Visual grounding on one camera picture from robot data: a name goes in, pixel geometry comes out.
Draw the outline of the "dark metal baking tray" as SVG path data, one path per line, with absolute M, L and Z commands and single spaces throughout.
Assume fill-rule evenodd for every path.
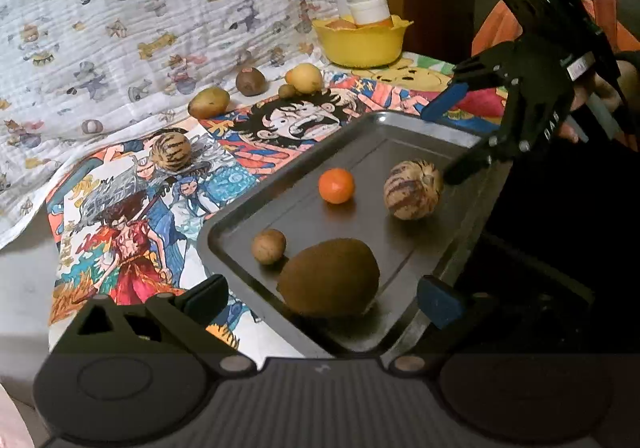
M 277 173 L 206 220 L 198 255 L 211 275 L 305 357 L 405 352 L 428 320 L 416 304 L 425 275 L 454 283 L 497 201 L 509 165 L 497 163 L 447 187 L 435 212 L 404 222 L 383 202 L 393 166 L 423 159 L 443 170 L 478 139 L 405 113 L 371 112 L 303 152 Z M 354 319 L 307 319 L 293 314 L 277 290 L 279 272 L 250 252 L 258 232 L 285 235 L 285 256 L 331 239 L 357 239 L 380 270 L 372 307 Z

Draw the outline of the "striped pepino melon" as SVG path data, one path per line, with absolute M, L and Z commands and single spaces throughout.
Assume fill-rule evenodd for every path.
M 154 142 L 150 158 L 159 168 L 179 171 L 191 162 L 192 148 L 185 134 L 169 132 L 160 135 Z
M 434 163 L 409 160 L 396 164 L 383 186 L 387 211 L 398 220 L 431 216 L 439 204 L 444 182 Z

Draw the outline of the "large brown kiwi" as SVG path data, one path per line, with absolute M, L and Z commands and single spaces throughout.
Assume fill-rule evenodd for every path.
M 380 268 L 371 249 L 358 239 L 337 238 L 290 258 L 277 290 L 297 315 L 337 319 L 363 315 L 379 283 Z

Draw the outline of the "white cartoon print blanket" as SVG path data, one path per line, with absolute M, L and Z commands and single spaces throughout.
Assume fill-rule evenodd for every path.
M 337 0 L 1 0 L 1 240 L 89 152 L 168 122 L 244 64 L 319 56 Z

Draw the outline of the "tiny brown kiwi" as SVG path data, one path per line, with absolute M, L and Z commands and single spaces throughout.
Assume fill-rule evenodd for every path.
M 278 96 L 280 99 L 288 99 L 297 95 L 296 88 L 291 84 L 282 84 L 278 89 Z

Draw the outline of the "yellow-green mango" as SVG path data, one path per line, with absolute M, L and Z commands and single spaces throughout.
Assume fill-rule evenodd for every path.
M 230 95 L 220 87 L 207 87 L 194 96 L 188 104 L 190 116 L 199 120 L 216 118 L 227 111 Z

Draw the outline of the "orange fruit in bowl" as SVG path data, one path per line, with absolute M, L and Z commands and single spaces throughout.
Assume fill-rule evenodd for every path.
M 331 20 L 326 27 L 331 30 L 355 30 L 357 26 L 352 21 L 345 18 L 336 18 Z

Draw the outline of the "yellow plastic bowl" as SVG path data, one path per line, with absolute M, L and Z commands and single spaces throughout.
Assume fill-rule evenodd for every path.
M 405 33 L 412 21 L 392 15 L 392 26 L 368 26 L 355 30 L 331 30 L 333 19 L 316 19 L 317 33 L 324 56 L 334 64 L 351 69 L 372 69 L 395 62 L 402 53 Z

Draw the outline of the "colourful anime drawing mat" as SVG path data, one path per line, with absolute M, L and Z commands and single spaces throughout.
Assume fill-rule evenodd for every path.
M 384 70 L 329 72 L 317 93 L 260 96 L 211 120 L 186 119 L 86 156 L 46 200 L 60 252 L 49 341 L 93 296 L 140 304 L 158 292 L 189 290 L 205 277 L 196 239 L 206 220 L 364 114 L 416 116 L 449 79 L 411 59 Z M 150 158 L 169 132 L 185 134 L 192 148 L 191 162 L 175 172 Z

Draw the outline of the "small brown kiwi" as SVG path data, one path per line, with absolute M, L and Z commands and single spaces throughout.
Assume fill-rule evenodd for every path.
M 277 263 L 284 255 L 286 249 L 286 238 L 277 229 L 265 229 L 256 234 L 250 250 L 254 259 L 261 265 L 272 265 Z

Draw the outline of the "yellow lemon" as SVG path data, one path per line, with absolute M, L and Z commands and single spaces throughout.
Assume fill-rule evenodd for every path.
M 317 93 L 323 88 L 321 71 L 313 64 L 299 64 L 285 73 L 285 82 L 301 94 Z

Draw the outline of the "small orange mandarin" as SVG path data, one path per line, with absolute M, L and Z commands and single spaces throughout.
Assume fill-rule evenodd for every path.
M 318 191 L 322 200 L 329 204 L 348 202 L 355 193 L 354 176 L 344 168 L 331 168 L 322 173 L 318 182 Z

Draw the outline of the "dark brown kiwi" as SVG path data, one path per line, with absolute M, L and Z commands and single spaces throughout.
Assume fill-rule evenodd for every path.
M 268 90 L 268 82 L 258 69 L 245 68 L 236 76 L 235 87 L 243 96 L 254 97 Z

